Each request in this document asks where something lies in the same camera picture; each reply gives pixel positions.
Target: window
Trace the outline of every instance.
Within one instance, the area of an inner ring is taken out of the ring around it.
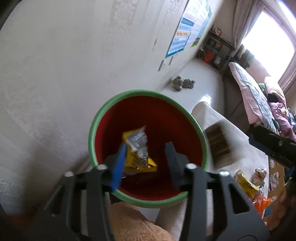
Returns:
[[[286,32],[264,11],[242,44],[276,81],[287,69],[295,52]]]
[[[296,32],[296,19],[293,13],[291,13],[289,8],[281,0],[278,0],[277,3],[280,6],[281,10],[283,10],[283,13],[285,14],[288,21],[290,22],[292,28],[294,29],[294,32]]]

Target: red item on shelf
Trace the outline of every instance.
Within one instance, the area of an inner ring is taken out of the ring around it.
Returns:
[[[206,62],[207,64],[211,61],[211,59],[214,57],[214,53],[212,52],[207,52],[205,54],[205,57],[203,58],[203,61]]]

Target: curtain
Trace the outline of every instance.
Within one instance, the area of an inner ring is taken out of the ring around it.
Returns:
[[[288,66],[283,76],[279,80],[279,86],[281,87],[285,95],[295,84],[295,80],[296,80],[296,56],[294,55],[290,65]]]
[[[232,26],[232,38],[236,48],[240,47],[264,6],[260,0],[236,0]]]

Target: purple clothing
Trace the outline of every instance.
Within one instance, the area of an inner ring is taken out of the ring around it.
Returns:
[[[275,120],[279,123],[280,131],[296,142],[296,135],[293,132],[293,126],[289,122],[288,110],[282,103],[268,103]]]

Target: bucket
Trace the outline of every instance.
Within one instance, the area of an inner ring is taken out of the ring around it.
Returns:
[[[190,162],[207,167],[205,137],[195,119],[177,102],[160,93],[132,90],[114,96],[97,112],[89,132],[89,156],[93,167],[117,153],[122,133],[146,126],[148,153],[157,172],[123,178],[113,193],[138,207],[161,208],[182,202],[187,192],[172,186],[165,157],[165,143],[173,142]]]

